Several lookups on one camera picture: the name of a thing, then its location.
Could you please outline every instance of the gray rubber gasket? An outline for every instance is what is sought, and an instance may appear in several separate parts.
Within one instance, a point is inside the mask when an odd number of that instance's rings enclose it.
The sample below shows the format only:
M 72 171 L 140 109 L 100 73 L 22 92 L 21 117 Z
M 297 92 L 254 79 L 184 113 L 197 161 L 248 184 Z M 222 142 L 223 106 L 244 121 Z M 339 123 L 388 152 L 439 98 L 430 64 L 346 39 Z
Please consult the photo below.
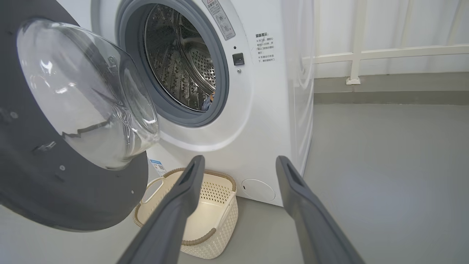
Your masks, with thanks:
M 146 18 L 155 4 L 175 9 L 197 29 L 210 52 L 217 72 L 216 100 L 206 112 L 187 109 L 175 102 L 160 86 L 150 69 L 143 47 L 143 31 Z M 229 88 L 228 64 L 221 41 L 209 19 L 192 1 L 188 0 L 127 0 L 122 2 L 116 17 L 117 44 L 130 54 L 143 82 L 148 87 L 156 112 L 176 124 L 187 127 L 207 125 L 222 112 Z

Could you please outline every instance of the white wall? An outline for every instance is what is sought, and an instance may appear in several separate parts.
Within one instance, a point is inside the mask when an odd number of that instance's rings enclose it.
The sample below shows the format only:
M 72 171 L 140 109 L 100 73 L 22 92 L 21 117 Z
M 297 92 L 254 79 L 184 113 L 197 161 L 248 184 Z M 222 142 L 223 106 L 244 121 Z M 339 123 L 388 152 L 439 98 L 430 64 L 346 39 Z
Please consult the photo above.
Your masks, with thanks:
M 352 52 L 358 0 L 319 1 L 317 55 Z M 415 0 L 407 47 L 445 45 L 459 0 Z M 408 0 L 368 0 L 363 50 L 399 48 Z M 469 43 L 469 4 L 455 44 Z M 350 76 L 351 62 L 316 64 L 316 78 Z M 469 71 L 469 54 L 362 60 L 359 75 Z

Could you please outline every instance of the instruction sticker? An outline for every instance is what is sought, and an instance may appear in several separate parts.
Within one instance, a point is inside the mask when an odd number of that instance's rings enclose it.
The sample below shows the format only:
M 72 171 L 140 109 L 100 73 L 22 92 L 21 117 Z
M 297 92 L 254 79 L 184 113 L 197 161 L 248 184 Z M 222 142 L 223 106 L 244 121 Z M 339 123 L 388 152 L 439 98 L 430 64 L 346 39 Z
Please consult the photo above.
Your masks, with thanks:
M 161 177 L 166 174 L 167 171 L 165 167 L 163 167 L 163 164 L 161 164 L 161 162 L 157 160 L 150 160 L 150 162 L 153 164 L 153 167 L 155 167 L 156 171 Z
M 228 20 L 227 15 L 225 14 L 225 11 L 223 11 L 223 8 L 221 8 L 220 3 L 218 0 L 202 0 L 207 7 L 208 11 L 210 14 L 213 16 L 213 19 L 218 24 L 218 27 L 221 30 L 221 33 L 225 37 L 225 40 L 228 40 L 234 36 L 236 36 L 235 31 L 231 27 L 231 23 Z
M 269 33 L 256 34 L 256 54 L 254 56 L 258 63 L 275 61 L 275 44 L 273 36 Z

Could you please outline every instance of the railing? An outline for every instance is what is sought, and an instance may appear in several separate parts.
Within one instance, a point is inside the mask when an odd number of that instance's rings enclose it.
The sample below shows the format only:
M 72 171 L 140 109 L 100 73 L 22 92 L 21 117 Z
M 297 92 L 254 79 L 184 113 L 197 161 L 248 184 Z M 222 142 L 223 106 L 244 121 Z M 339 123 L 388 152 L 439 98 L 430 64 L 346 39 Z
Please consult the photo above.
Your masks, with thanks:
M 414 56 L 430 56 L 430 55 L 449 55 L 449 54 L 469 54 L 469 45 L 455 45 L 454 37 L 456 31 L 461 24 L 462 11 L 469 0 L 459 0 L 456 12 L 451 23 L 451 28 L 446 39 L 446 45 L 425 46 L 425 47 L 406 47 L 409 22 L 412 16 L 412 8 L 414 0 L 408 0 L 407 11 L 405 15 L 404 28 L 401 36 L 399 48 L 379 49 L 379 50 L 363 50 L 363 39 L 365 32 L 367 0 L 357 0 L 356 16 L 355 16 L 355 32 L 353 36 L 352 52 L 326 54 L 314 57 L 314 63 L 329 62 L 352 62 L 350 77 L 346 83 L 348 85 L 360 84 L 359 70 L 361 60 L 385 59 L 397 57 L 414 57 Z M 320 29 L 320 0 L 314 2 L 314 23 L 315 23 L 315 46 L 316 54 L 319 54 L 319 29 Z

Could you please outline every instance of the laundry basket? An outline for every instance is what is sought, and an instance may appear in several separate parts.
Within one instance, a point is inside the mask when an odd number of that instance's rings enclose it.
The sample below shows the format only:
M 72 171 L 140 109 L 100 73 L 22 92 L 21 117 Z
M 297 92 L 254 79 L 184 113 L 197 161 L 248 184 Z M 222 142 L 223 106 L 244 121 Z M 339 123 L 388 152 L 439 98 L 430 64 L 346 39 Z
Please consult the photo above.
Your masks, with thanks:
M 147 189 L 155 182 L 162 181 L 148 200 L 137 205 L 134 222 L 139 227 L 145 224 L 184 170 L 185 168 L 172 170 L 148 184 Z M 218 257 L 225 250 L 237 220 L 238 203 L 234 179 L 224 173 L 206 170 L 200 188 L 199 204 L 187 218 L 181 251 L 204 259 Z

